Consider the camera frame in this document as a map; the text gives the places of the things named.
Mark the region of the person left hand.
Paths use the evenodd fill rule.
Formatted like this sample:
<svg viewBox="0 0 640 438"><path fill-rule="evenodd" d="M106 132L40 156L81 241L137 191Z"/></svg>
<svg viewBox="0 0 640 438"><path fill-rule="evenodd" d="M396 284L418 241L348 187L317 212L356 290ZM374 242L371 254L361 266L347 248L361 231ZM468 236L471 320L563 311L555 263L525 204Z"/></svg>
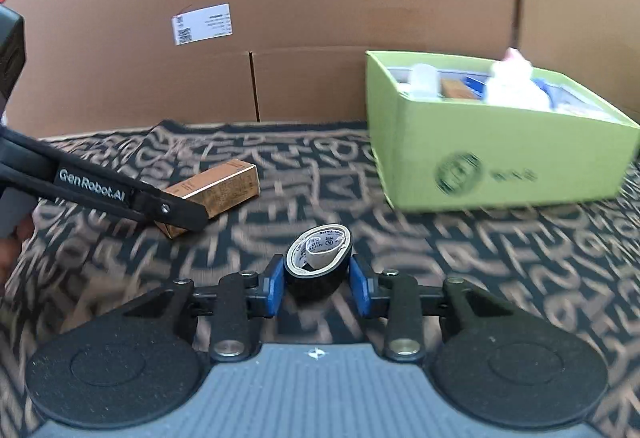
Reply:
<svg viewBox="0 0 640 438"><path fill-rule="evenodd" d="M4 288L12 275L22 247L35 231L32 215L26 216L14 229L12 235L0 240L0 285Z"/></svg>

